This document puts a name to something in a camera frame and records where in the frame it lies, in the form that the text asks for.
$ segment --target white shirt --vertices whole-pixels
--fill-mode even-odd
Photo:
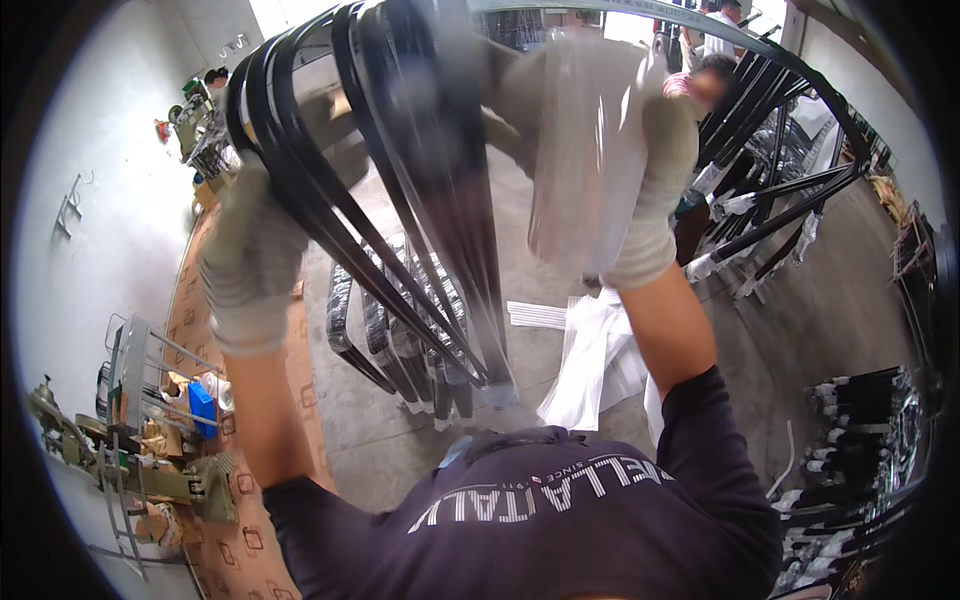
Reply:
[[[736,29],[736,23],[722,12],[711,12],[707,15],[707,18],[716,19]],[[733,42],[726,41],[722,37],[706,34],[704,35],[704,58],[711,54],[725,54],[732,59],[736,59],[736,53],[733,51]]]

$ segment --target worker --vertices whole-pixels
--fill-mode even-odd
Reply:
[[[700,5],[697,12],[700,14],[710,14],[711,12],[716,12],[716,10],[716,3],[707,0]],[[700,66],[700,57],[697,55],[697,48],[704,45],[704,41],[703,32],[698,32],[697,30],[691,31],[687,27],[680,28],[680,56],[683,61],[682,72],[689,73]]]
[[[720,10],[709,13],[707,18],[720,21],[736,29],[737,23],[740,22],[740,17],[743,15],[740,11],[740,3],[736,0],[719,0],[717,4],[720,6]],[[737,48],[733,45],[733,42],[722,37],[706,34],[704,36],[704,58],[711,54],[725,54],[732,59],[739,59],[743,56],[744,49]]]
[[[505,64],[489,102],[509,112],[500,103],[529,101],[543,76],[528,67],[542,61]],[[697,153],[692,110],[683,95],[644,110],[648,164],[620,257],[603,274],[660,392],[656,460],[556,426],[478,437],[379,515],[317,483],[283,348],[307,236],[244,153],[199,267],[240,449],[304,598],[767,596],[780,520],[736,430],[710,322],[668,223]]]
[[[711,54],[700,61],[693,73],[676,73],[666,78],[663,95],[676,102],[683,102],[683,97],[688,97],[692,105],[690,117],[693,121],[702,121],[736,81],[735,69],[736,60],[724,54]],[[692,123],[688,127],[696,128],[697,125]],[[700,238],[709,225],[710,209],[706,202],[692,207],[682,204],[674,217],[677,220],[673,229],[677,240],[677,262],[683,267],[696,254]]]
[[[229,76],[230,73],[225,66],[219,69],[210,69],[206,72],[206,75],[204,75],[204,83],[210,89],[220,89],[227,85]]]

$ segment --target clear plastic bag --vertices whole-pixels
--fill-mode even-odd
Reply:
[[[642,112],[661,96],[664,58],[590,34],[545,45],[543,116],[528,244],[573,273],[604,273],[620,253],[646,168]]]

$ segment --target hand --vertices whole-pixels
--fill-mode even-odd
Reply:
[[[270,195],[256,153],[218,200],[216,226],[200,250],[200,273],[210,306],[210,329],[224,354],[251,356],[279,348],[287,306],[306,250],[306,232]]]
[[[647,168],[634,219],[606,285],[634,289],[662,275],[677,257],[670,215],[689,184],[699,149],[696,107],[687,96],[651,100],[643,111]]]

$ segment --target blue plastic bin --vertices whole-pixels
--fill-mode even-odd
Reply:
[[[217,405],[213,402],[213,398],[210,397],[210,394],[204,390],[204,387],[200,385],[199,382],[194,381],[188,385],[187,393],[190,395],[191,414],[197,417],[203,417],[204,419],[217,419]],[[216,437],[217,428],[213,425],[201,423],[196,420],[193,421],[193,423],[197,425],[197,431],[204,436],[205,440]]]

